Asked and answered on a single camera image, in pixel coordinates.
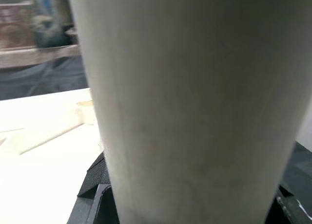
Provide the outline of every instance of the black fabric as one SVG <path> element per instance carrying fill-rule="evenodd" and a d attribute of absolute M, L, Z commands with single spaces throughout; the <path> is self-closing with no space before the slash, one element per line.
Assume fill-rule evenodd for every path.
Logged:
<path fill-rule="evenodd" d="M 93 191 L 98 184 L 110 184 L 108 169 L 103 153 L 98 156 L 95 162 L 88 169 L 78 196 L 84 197 L 90 190 Z"/>
<path fill-rule="evenodd" d="M 67 224 L 85 224 L 87 222 L 93 199 L 78 197 Z"/>
<path fill-rule="evenodd" d="M 88 87 L 81 56 L 40 65 L 0 70 L 0 100 Z"/>
<path fill-rule="evenodd" d="M 312 153 L 296 142 L 283 180 L 312 216 Z"/>
<path fill-rule="evenodd" d="M 98 207 L 97 217 L 93 224 L 119 224 L 115 200 L 111 188 L 103 193 Z"/>
<path fill-rule="evenodd" d="M 279 186 L 265 224 L 311 224 L 289 187 Z"/>

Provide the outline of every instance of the wooden shelf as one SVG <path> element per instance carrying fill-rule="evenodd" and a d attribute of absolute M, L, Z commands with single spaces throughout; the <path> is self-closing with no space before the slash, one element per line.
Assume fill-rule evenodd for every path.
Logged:
<path fill-rule="evenodd" d="M 80 55 L 79 45 L 47 49 L 24 49 L 0 52 L 0 69 L 21 67 L 48 62 L 61 57 Z"/>

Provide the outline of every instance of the white cup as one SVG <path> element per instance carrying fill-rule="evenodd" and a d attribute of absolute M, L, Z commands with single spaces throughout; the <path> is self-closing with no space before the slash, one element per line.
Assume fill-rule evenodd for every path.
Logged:
<path fill-rule="evenodd" d="M 311 94 L 311 0 L 71 0 L 122 224 L 259 224 Z"/>

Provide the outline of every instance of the black cloth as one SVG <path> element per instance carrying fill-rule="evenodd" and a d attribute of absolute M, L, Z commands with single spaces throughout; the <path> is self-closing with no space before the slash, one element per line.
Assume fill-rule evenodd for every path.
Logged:
<path fill-rule="evenodd" d="M 89 197 L 96 191 L 98 184 L 110 184 L 108 169 L 104 154 L 101 153 L 87 171 L 81 189 L 80 197 Z"/>
<path fill-rule="evenodd" d="M 88 88 L 81 56 L 0 70 L 0 100 Z"/>
<path fill-rule="evenodd" d="M 295 143 L 283 181 L 312 216 L 312 152 L 298 142 Z"/>

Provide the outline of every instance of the white surface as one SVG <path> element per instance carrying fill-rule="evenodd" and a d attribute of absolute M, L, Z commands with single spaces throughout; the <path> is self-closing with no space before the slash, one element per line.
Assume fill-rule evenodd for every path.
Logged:
<path fill-rule="evenodd" d="M 100 154 L 83 125 L 25 154 L 0 158 L 0 224 L 65 224 Z"/>
<path fill-rule="evenodd" d="M 78 102 L 89 100 L 90 89 L 80 89 L 0 101 L 0 132 L 25 128 L 34 120 L 72 110 Z"/>

